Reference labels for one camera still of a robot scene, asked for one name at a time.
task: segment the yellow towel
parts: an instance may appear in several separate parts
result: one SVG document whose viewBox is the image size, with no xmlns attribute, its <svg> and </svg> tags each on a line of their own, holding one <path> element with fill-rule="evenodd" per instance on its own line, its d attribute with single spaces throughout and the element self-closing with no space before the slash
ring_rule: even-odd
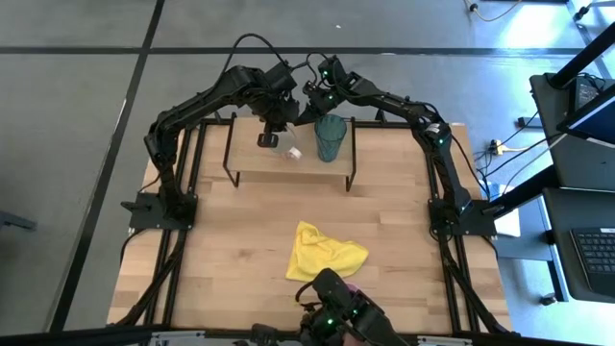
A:
<svg viewBox="0 0 615 346">
<path fill-rule="evenodd" d="M 331 268 L 345 278 L 358 271 L 368 254 L 367 249 L 353 241 L 329 238 L 316 227 L 301 221 L 297 226 L 286 278 L 310 282 L 324 268 Z"/>
</svg>

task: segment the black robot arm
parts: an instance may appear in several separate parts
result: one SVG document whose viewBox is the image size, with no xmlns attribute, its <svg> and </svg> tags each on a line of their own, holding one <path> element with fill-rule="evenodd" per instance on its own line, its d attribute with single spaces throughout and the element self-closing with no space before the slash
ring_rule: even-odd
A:
<svg viewBox="0 0 615 346">
<path fill-rule="evenodd" d="M 153 223 L 159 225 L 158 228 L 165 228 L 164 221 L 173 222 L 175 227 L 169 227 L 171 229 L 189 228 L 194 219 L 196 195 L 182 192 L 173 168 L 180 131 L 225 106 L 247 105 L 265 123 L 258 145 L 275 147 L 277 137 L 272 132 L 282 131 L 285 124 L 294 122 L 299 114 L 299 103 L 291 94 L 297 86 L 291 71 L 285 62 L 267 72 L 238 65 L 225 71 L 211 88 L 161 112 L 144 138 L 150 159 L 160 174 L 159 193 L 139 193 L 136 202 L 122 205 L 132 212 L 153 210 L 143 218 L 159 219 Z"/>
<path fill-rule="evenodd" d="M 458 224 L 464 212 L 472 206 L 472 198 L 468 190 L 461 186 L 455 170 L 451 156 L 451 127 L 437 110 L 430 104 L 410 101 L 408 97 L 379 90 L 374 83 L 355 72 L 346 73 L 335 56 L 320 63 L 318 70 L 328 87 L 320 87 L 311 82 L 304 85 L 303 91 L 309 103 L 296 124 L 314 121 L 344 101 L 360 107 L 371 106 L 402 117 L 410 125 L 414 139 L 435 165 L 444 189 L 444 203 L 438 206 L 438 212 L 447 221 Z"/>
</svg>

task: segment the wooden table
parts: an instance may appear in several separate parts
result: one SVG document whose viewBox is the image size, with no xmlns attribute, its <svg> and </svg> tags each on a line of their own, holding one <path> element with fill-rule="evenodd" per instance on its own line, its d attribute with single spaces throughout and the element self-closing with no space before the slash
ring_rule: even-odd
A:
<svg viewBox="0 0 615 346">
<path fill-rule="evenodd" d="M 453 132 L 471 154 L 465 126 L 454 125 Z M 284 274 L 297 224 L 304 220 L 325 235 L 354 240 L 369 250 L 362 268 L 346 281 L 379 304 L 398 333 L 451 331 L 440 255 L 428 234 L 425 157 L 410 130 L 357 129 L 357 175 L 350 192 L 339 176 L 270 172 L 246 172 L 234 188 L 222 168 L 227 134 L 227 126 L 207 128 L 196 188 L 199 205 L 185 247 L 174 327 L 249 330 L 262 323 L 297 330 L 303 311 L 293 296 L 303 283 L 288 281 Z M 452 151 L 461 183 L 479 198 L 460 151 L 455 145 Z M 144 182 L 156 174 L 150 164 Z M 128 245 L 109 322 L 123 317 L 150 283 L 159 243 L 160 231 L 149 231 Z M 455 253 L 453 242 L 450 247 Z M 493 249 L 470 236 L 465 248 L 476 292 L 510 328 Z M 305 296 L 308 300 L 315 293 L 309 289 Z M 468 329 L 458 288 L 457 300 L 462 326 Z M 163 302 L 159 299 L 155 321 L 161 321 Z"/>
</svg>

